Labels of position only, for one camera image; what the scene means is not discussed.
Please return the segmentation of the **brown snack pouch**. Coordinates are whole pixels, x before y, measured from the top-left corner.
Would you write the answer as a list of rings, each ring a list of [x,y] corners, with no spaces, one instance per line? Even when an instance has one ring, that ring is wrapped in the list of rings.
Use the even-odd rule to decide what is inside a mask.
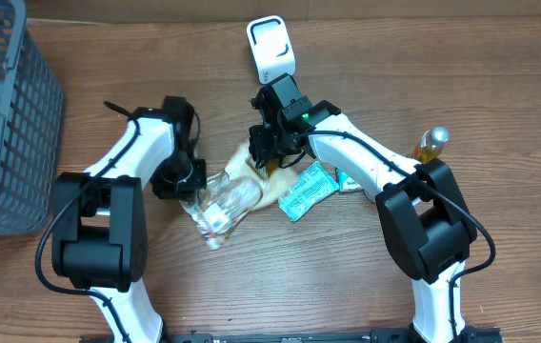
[[[298,173],[292,168],[279,168],[276,161],[257,169],[249,144],[243,142],[223,171],[207,178],[205,189],[180,204],[195,221],[208,248],[214,251],[222,247],[250,212],[277,202],[297,182]]]

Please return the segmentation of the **teal wet wipes pack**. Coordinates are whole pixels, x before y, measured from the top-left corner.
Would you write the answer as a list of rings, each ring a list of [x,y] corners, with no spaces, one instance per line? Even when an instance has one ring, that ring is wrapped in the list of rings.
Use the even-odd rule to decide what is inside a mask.
[[[314,205],[338,190],[337,182],[315,161],[299,174],[297,183],[279,197],[279,208],[291,222],[297,222]]]

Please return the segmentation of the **small teal tissue pack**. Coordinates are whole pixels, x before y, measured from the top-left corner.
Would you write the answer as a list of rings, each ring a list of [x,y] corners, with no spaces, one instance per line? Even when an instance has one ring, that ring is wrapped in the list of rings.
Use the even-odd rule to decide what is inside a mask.
[[[335,172],[336,182],[340,192],[359,192],[363,190],[362,186],[355,182],[344,171],[336,169]]]

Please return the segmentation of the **yellow oil bottle grey cap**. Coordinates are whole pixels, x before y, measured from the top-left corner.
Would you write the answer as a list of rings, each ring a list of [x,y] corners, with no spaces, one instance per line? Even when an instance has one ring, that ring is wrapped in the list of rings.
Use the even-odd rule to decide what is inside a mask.
[[[427,130],[413,151],[407,154],[407,157],[426,164],[441,154],[449,140],[450,132],[446,127]]]

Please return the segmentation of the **green lid seasoning jar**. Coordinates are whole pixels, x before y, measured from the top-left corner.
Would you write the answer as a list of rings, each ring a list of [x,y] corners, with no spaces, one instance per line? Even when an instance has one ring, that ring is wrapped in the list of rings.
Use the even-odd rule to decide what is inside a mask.
[[[364,194],[370,200],[370,202],[376,202],[375,197],[377,195],[377,192],[368,192],[367,190],[364,190]]]

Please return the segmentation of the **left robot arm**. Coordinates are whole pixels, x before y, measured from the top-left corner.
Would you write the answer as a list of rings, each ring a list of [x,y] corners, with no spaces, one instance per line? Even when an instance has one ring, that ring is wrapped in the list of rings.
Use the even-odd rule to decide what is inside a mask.
[[[206,163],[195,154],[200,118],[179,96],[165,97],[160,108],[105,105],[127,117],[126,130],[97,163],[57,177],[35,272],[53,292],[91,298],[110,326],[109,342],[166,342],[165,321],[143,281],[149,255],[143,190],[193,202],[206,188]]]

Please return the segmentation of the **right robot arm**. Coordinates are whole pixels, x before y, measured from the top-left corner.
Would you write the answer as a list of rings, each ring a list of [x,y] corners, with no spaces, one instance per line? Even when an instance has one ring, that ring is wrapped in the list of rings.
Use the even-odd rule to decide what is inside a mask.
[[[411,340],[468,342],[459,278],[476,239],[451,169],[391,151],[358,130],[332,103],[312,104],[287,73],[250,101],[262,122],[250,127],[258,168],[309,155],[344,171],[375,203],[386,248],[412,281]]]

